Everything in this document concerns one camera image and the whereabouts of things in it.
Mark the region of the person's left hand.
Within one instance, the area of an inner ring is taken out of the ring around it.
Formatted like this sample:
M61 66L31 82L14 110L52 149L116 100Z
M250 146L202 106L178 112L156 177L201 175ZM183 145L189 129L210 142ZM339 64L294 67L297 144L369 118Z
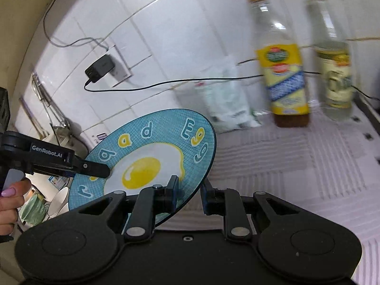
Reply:
M24 205L24 195L31 189L28 178L15 182L1 192L0 235L10 235L18 219L17 209Z

